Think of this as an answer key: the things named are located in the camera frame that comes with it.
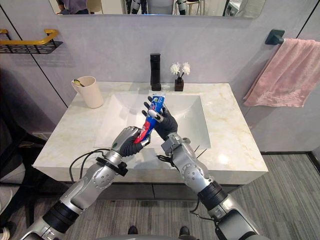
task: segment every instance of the toothpaste tube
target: toothpaste tube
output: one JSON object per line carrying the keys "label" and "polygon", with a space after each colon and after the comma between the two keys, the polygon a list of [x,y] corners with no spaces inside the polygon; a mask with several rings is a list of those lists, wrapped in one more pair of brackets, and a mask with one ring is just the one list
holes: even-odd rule
{"label": "toothpaste tube", "polygon": [[[149,109],[152,109],[156,111],[157,113],[160,113],[163,105],[165,102],[165,94],[164,93],[157,93],[152,96],[152,102],[150,104]],[[138,144],[141,141],[145,140],[154,129],[155,125],[157,123],[157,120],[152,118],[149,114],[145,118],[145,123],[142,127],[140,135],[135,139],[134,143]]]}

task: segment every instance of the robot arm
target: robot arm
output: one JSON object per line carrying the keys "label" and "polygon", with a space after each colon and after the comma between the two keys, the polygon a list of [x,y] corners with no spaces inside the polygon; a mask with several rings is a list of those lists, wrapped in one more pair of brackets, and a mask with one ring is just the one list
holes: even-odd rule
{"label": "robot arm", "polygon": [[[177,0],[180,15],[186,15],[187,0]],[[131,14],[137,14],[141,6],[141,0],[132,0],[131,2]]]}
{"label": "robot arm", "polygon": [[131,2],[131,13],[137,14],[141,6],[141,0],[132,0]]}
{"label": "robot arm", "polygon": [[150,139],[133,143],[139,131],[137,127],[125,128],[105,157],[98,157],[97,163],[87,170],[85,176],[73,184],[43,217],[32,224],[21,240],[62,240],[78,216],[112,184],[115,176],[126,175],[127,165],[122,162],[122,157],[136,154],[150,143]]}
{"label": "robot arm", "polygon": [[171,156],[172,163],[180,172],[184,183],[198,195],[207,208],[220,240],[268,239],[258,236],[253,221],[245,211],[208,174],[208,169],[197,159],[188,138],[181,138],[173,132],[161,146],[166,155]]}

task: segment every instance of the gray floor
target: gray floor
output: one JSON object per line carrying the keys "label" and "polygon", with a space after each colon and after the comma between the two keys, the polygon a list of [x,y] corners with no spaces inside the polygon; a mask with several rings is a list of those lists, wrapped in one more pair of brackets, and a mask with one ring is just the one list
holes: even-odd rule
{"label": "gray floor", "polygon": [[[306,155],[265,155],[269,173],[236,190],[239,201],[259,230],[272,240],[320,239],[320,176]],[[43,215],[56,199],[42,199],[35,210]],[[218,239],[211,221],[189,214],[194,201],[97,200],[66,234],[67,240],[90,240],[127,233],[136,225],[140,234],[177,236],[186,225],[201,240]],[[199,213],[206,216],[204,207]],[[11,220],[17,224],[12,237],[26,229],[24,210]]]}

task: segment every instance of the bathroom sink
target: bathroom sink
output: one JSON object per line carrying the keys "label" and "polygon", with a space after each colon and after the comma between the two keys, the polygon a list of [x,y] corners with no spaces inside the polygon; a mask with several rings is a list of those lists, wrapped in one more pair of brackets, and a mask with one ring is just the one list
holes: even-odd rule
{"label": "bathroom sink", "polygon": [[[102,125],[97,133],[95,148],[110,147],[123,128],[141,128],[146,117],[141,113],[146,109],[148,94],[115,93],[111,96]],[[167,93],[164,104],[178,123],[178,134],[191,140],[191,146],[200,149],[211,148],[210,139],[199,95]],[[155,130],[151,133],[151,143],[146,148],[159,149],[164,141]]]}

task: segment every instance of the black glove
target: black glove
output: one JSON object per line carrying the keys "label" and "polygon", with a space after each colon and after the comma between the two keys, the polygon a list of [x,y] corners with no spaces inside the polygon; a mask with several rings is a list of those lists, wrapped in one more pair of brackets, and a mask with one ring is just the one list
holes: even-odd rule
{"label": "black glove", "polygon": [[[147,109],[149,109],[149,104],[147,102],[144,102],[144,105]],[[143,115],[147,116],[146,111],[142,111]],[[165,141],[168,139],[168,135],[171,133],[176,133],[178,131],[178,124],[177,121],[173,116],[171,116],[168,109],[165,107],[162,108],[162,113],[160,114],[162,117],[162,121],[160,121],[159,116],[152,116],[155,120],[157,120],[154,129],[159,134],[159,136]]]}
{"label": "black glove", "polygon": [[136,126],[129,126],[122,130],[122,132],[116,137],[112,144],[112,150],[120,154],[122,157],[127,157],[140,152],[147,144],[148,141],[134,143],[138,137],[141,129]]}

